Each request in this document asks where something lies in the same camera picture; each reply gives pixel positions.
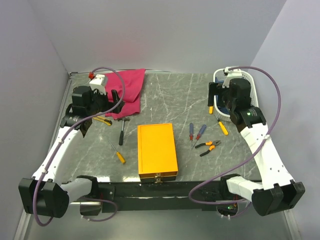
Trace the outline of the yellow utility knife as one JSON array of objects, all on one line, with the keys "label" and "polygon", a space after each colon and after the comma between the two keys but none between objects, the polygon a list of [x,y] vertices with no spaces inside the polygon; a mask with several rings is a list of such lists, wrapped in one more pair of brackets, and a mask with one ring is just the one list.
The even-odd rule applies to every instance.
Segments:
[{"label": "yellow utility knife", "polygon": [[106,124],[107,126],[111,126],[113,124],[113,122],[111,120],[106,119],[106,118],[101,117],[101,116],[96,116],[96,117],[93,117],[92,119],[96,120],[96,121],[99,121],[99,122],[102,122],[102,123]]}]

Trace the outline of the blue screwdriver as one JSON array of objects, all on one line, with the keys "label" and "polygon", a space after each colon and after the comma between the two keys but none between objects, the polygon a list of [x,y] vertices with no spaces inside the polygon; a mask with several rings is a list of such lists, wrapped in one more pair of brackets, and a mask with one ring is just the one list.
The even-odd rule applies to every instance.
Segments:
[{"label": "blue screwdriver", "polygon": [[206,125],[206,124],[203,124],[203,125],[201,126],[200,130],[198,131],[198,134],[196,135],[195,142],[193,143],[193,145],[192,145],[191,148],[193,148],[193,147],[196,145],[197,141],[201,138],[201,136],[202,136],[203,133],[205,132],[206,128],[207,128],[207,125]]},{"label": "blue screwdriver", "polygon": [[189,124],[189,140],[190,140],[190,148],[192,149],[193,145],[193,138],[194,138],[194,124],[191,122]]}]

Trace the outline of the yellow screwdriver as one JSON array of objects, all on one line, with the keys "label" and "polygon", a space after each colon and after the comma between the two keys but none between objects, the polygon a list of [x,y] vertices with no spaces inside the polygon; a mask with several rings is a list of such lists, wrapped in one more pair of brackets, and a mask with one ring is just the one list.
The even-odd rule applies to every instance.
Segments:
[{"label": "yellow screwdriver", "polygon": [[221,129],[221,131],[223,132],[223,134],[224,134],[225,136],[228,136],[228,135],[229,135],[229,132],[228,132],[228,130],[226,129],[226,127],[225,127],[225,125],[223,124],[223,122],[220,120],[220,118],[219,118],[217,115],[215,115],[215,117],[216,117],[216,119],[217,119],[217,122],[218,122],[218,124],[219,124],[219,126],[220,126],[220,129]]},{"label": "yellow screwdriver", "polygon": [[125,164],[126,163],[126,160],[125,158],[122,156],[122,154],[115,148],[115,146],[112,144],[112,142],[110,140],[108,140],[108,142],[110,143],[111,147],[114,149],[118,159],[120,160],[120,162],[122,164]]},{"label": "yellow screwdriver", "polygon": [[210,107],[209,107],[209,114],[212,115],[212,114],[213,114],[213,111],[214,111],[214,107],[213,107],[213,106],[210,106]]}]

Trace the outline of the orange drawer toolbox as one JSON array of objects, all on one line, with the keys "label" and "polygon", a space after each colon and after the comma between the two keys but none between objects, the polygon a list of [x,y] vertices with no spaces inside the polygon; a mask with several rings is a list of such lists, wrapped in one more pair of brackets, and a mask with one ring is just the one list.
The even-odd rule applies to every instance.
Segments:
[{"label": "orange drawer toolbox", "polygon": [[137,158],[142,183],[174,181],[179,169],[173,124],[138,125]]}]

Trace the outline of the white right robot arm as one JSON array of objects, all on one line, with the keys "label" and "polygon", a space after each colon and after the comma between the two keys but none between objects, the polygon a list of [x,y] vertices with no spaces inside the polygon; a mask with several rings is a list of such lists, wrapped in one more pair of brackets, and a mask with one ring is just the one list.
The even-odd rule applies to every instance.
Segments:
[{"label": "white right robot arm", "polygon": [[260,108],[252,104],[251,84],[243,78],[234,78],[229,86],[211,82],[208,105],[215,97],[227,108],[230,120],[235,124],[258,167],[261,183],[244,179],[238,174],[229,174],[220,179],[219,195],[228,200],[238,195],[252,202],[260,216],[292,209],[305,193],[302,182],[296,182],[287,171],[268,135],[268,125]]}]

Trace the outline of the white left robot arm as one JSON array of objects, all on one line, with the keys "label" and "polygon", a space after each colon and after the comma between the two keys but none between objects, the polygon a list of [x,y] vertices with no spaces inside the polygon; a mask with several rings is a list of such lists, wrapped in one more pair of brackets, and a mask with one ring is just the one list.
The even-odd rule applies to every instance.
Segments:
[{"label": "white left robot arm", "polygon": [[62,170],[74,153],[75,147],[83,139],[92,119],[106,113],[119,113],[124,106],[123,96],[111,90],[112,101],[105,92],[90,86],[75,87],[71,103],[62,118],[57,138],[45,160],[31,178],[22,178],[18,190],[26,213],[32,214],[36,222],[44,227],[40,216],[50,220],[61,218],[70,203],[85,198],[100,201],[102,194],[96,177],[80,175],[67,184],[62,183]]}]

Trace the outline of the blue checkered cloth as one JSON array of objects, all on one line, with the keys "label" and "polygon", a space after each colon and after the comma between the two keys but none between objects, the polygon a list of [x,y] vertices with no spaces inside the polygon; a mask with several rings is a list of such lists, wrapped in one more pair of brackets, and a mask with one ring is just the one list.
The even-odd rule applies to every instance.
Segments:
[{"label": "blue checkered cloth", "polygon": [[224,79],[215,78],[215,82],[216,83],[223,83],[224,81],[225,81]]}]

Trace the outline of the white plastic basket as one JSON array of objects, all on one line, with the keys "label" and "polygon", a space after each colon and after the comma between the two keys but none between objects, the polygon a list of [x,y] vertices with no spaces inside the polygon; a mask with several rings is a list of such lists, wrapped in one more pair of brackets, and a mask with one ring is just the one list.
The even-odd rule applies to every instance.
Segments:
[{"label": "white plastic basket", "polygon": [[[257,96],[254,79],[252,75],[249,74],[247,71],[243,69],[241,69],[241,71],[242,71],[242,78],[249,81],[251,86],[251,90],[250,90],[251,104],[255,107],[259,107],[258,96]],[[213,73],[212,82],[214,83],[216,83],[215,78],[218,78],[219,80],[225,80],[226,76],[224,74],[224,68],[217,69]],[[219,106],[220,102],[221,102],[221,98],[216,95],[214,98],[213,114],[217,115],[221,121],[230,122],[231,121],[230,114],[226,109],[225,105]]]}]

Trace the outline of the magenta cloth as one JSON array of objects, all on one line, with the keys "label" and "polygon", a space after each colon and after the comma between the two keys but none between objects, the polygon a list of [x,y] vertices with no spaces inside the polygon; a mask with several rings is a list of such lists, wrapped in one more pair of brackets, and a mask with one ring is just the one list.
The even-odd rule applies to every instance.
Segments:
[{"label": "magenta cloth", "polygon": [[[143,87],[145,69],[133,69],[133,70],[121,70],[117,73],[124,80],[124,97],[120,113],[109,112],[106,113],[105,117],[113,117],[113,119],[121,119],[141,112],[141,91]],[[119,97],[123,94],[122,82],[116,73],[103,73],[107,79],[105,90],[108,95],[108,100],[112,100],[111,90],[116,90]]]}]

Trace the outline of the orange black pliers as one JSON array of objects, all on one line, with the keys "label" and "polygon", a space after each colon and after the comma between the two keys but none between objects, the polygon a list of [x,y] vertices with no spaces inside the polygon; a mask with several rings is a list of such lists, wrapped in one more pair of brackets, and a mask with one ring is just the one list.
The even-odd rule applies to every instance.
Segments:
[{"label": "orange black pliers", "polygon": [[203,143],[200,143],[198,145],[195,146],[196,149],[202,147],[202,146],[206,146],[208,147],[208,150],[201,153],[199,156],[200,157],[203,157],[207,154],[209,154],[213,149],[216,148],[216,146],[218,146],[219,144],[221,143],[221,140],[215,140],[215,141],[208,141],[208,142],[203,142]]}]

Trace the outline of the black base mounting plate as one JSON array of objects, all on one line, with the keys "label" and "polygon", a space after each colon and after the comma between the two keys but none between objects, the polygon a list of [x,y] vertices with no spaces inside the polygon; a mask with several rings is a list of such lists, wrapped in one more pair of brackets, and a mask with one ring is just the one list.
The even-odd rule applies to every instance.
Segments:
[{"label": "black base mounting plate", "polygon": [[[118,211],[196,210],[215,211],[217,205],[197,204],[188,194],[203,181],[168,181],[161,183],[100,182],[98,199],[117,204]],[[222,192],[220,181],[211,181],[197,189],[192,197],[204,202],[240,200],[232,193]],[[94,200],[79,199],[71,206],[79,205],[80,214],[97,216],[99,213],[114,213],[114,206]]]}]

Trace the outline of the black handled hammer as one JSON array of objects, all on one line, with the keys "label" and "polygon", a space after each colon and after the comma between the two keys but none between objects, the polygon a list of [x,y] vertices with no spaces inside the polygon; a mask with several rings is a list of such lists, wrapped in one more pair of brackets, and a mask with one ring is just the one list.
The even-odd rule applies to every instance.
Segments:
[{"label": "black handled hammer", "polygon": [[129,117],[122,117],[122,118],[118,118],[117,121],[121,122],[121,130],[120,130],[118,145],[122,146],[123,142],[124,142],[125,123],[130,121],[130,118]]}]

